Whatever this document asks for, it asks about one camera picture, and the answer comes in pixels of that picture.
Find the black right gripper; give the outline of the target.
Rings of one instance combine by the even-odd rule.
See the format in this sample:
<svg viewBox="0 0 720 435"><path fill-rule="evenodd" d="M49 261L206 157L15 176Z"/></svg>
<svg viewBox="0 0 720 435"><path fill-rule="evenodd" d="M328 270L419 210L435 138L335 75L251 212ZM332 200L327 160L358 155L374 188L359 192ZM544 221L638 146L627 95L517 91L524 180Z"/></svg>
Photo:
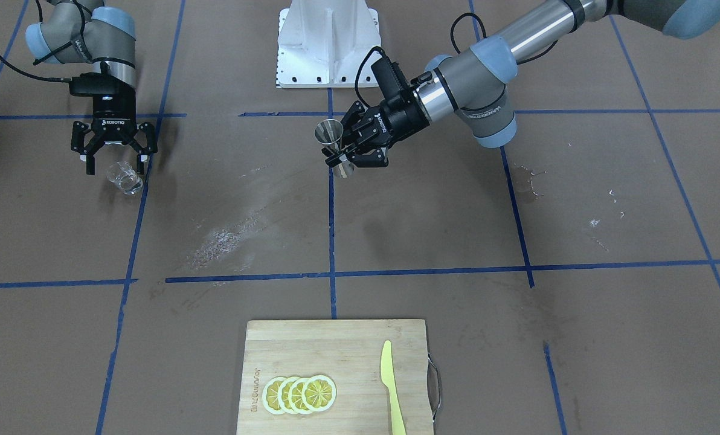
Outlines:
<svg viewBox="0 0 720 435"><path fill-rule="evenodd" d="M97 140L108 143L130 145L137 153L135 171L139 175L146 173L146 165L151 156L158 152L156 127L150 122L136 123L136 91L119 90L115 93L95 94L93 99L93 121L86 124L74 121L72 126L71 149L78 152L80 160L86 165L86 174L95 175L95 158L98 151ZM92 140L86 136L94 133ZM144 137L144 143L137 140Z"/></svg>

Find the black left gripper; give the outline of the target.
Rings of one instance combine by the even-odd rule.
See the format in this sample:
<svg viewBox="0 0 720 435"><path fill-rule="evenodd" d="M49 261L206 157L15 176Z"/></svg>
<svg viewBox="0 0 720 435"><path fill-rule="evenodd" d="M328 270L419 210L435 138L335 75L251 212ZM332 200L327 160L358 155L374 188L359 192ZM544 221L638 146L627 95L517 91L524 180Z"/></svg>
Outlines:
<svg viewBox="0 0 720 435"><path fill-rule="evenodd" d="M355 101L340 122L341 150L325 146L325 163L330 167L343 163L360 168L387 167L387 148L430 125L414 94L398 94L367 108Z"/></svg>

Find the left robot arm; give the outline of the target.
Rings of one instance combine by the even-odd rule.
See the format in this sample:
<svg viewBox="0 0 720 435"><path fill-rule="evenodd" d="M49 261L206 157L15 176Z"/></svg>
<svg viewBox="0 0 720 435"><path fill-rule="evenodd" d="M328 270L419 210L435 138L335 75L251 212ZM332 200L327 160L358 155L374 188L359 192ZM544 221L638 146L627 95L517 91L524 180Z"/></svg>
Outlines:
<svg viewBox="0 0 720 435"><path fill-rule="evenodd" d="M453 114L479 145L506 145L517 132L507 85L518 67L542 57L584 23L613 15L686 40L720 21L720 1L545 1L456 55L432 58L412 79L382 53L371 67L382 101L376 106L354 102L341 119L341 138L323 146L325 163L388 166L391 146Z"/></svg>

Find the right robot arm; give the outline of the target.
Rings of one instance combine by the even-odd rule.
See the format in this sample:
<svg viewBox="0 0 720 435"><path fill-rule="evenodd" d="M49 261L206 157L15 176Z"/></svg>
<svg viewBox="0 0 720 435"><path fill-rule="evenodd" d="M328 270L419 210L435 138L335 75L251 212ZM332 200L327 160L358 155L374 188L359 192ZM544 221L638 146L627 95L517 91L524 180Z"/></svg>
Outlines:
<svg viewBox="0 0 720 435"><path fill-rule="evenodd" d="M68 80L76 97L91 97L92 121L76 121L71 148L95 173L95 154L105 145L130 146L142 175L149 157L158 151L155 127L136 120L135 22L122 9L103 1L54 1L46 21L25 32L34 63L87 63L91 72Z"/></svg>

